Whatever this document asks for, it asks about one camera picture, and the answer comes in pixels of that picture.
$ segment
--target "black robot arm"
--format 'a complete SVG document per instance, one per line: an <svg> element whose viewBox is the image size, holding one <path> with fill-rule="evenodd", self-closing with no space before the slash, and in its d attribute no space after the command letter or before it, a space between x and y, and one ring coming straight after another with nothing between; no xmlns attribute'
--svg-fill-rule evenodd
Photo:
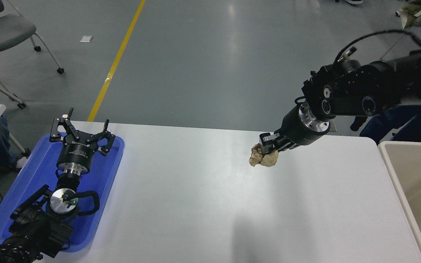
<svg viewBox="0 0 421 263"><path fill-rule="evenodd" d="M281 128L259 135L264 154L311 144L329 132L337 115L367 117L399 105L421 105L421 52L364 66L341 57L312 71L302 92Z"/></svg>

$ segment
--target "shoe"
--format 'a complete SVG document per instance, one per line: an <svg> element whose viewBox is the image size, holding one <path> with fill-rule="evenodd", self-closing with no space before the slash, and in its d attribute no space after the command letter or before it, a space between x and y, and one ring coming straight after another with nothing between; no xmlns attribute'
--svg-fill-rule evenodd
<svg viewBox="0 0 421 263"><path fill-rule="evenodd" d="M361 3L363 3L363 0L344 0L347 3L351 4L351 5L359 5Z"/></svg>
<svg viewBox="0 0 421 263"><path fill-rule="evenodd" d="M21 156L21 155L17 155L17 158L18 158L18 160L17 160L17 163L15 165L15 168L16 168L16 170L20 171L20 169L22 169L22 167L24 167L25 163L27 163L28 159L27 159L27 157Z"/></svg>
<svg viewBox="0 0 421 263"><path fill-rule="evenodd" d="M19 172L22 169L22 167L24 167L28 159L27 157L23 155L16 155L16 158L17 158L17 162L13 165L6 166L6 168Z"/></svg>

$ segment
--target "chair wheel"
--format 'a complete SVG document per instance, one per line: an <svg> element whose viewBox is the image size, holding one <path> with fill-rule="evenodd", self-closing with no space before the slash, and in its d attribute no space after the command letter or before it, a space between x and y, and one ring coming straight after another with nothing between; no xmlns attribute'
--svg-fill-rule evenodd
<svg viewBox="0 0 421 263"><path fill-rule="evenodd" d="M25 148L24 150L25 150L25 153L22 153L22 155L25 157L28 157L32 153L29 148Z"/></svg>

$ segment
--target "crumpled paper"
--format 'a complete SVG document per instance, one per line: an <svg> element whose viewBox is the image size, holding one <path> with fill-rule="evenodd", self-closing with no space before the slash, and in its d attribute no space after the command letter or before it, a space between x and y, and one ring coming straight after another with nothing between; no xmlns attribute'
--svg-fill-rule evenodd
<svg viewBox="0 0 421 263"><path fill-rule="evenodd" d="M249 158L249 164L252 167L255 167L256 164L271 167L277 163L278 158L279 152L277 150L271 154L264 155L262 153L261 146L258 143L251 148L251 157Z"/></svg>

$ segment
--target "gray floor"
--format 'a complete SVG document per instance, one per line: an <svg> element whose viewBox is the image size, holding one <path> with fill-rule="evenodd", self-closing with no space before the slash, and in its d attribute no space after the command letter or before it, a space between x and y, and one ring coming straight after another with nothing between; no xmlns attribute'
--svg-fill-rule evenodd
<svg viewBox="0 0 421 263"><path fill-rule="evenodd" d="M33 148L70 107L73 120L87 119L139 2L17 2L66 70L58 75L45 47L34 52L29 41L0 53L0 77L28 105L20 110L0 95L25 147ZM361 35L400 28L394 12L404 3L147 0L95 121L274 131L310 70L331 63ZM4 14L15 13L5 4ZM421 28L412 31L421 36ZM79 43L83 35L94 38ZM377 60L398 37L364 40L354 58ZM414 49L403 37L385 59ZM352 120L336 118L337 134L356 136ZM3 188L10 182L1 180Z"/></svg>

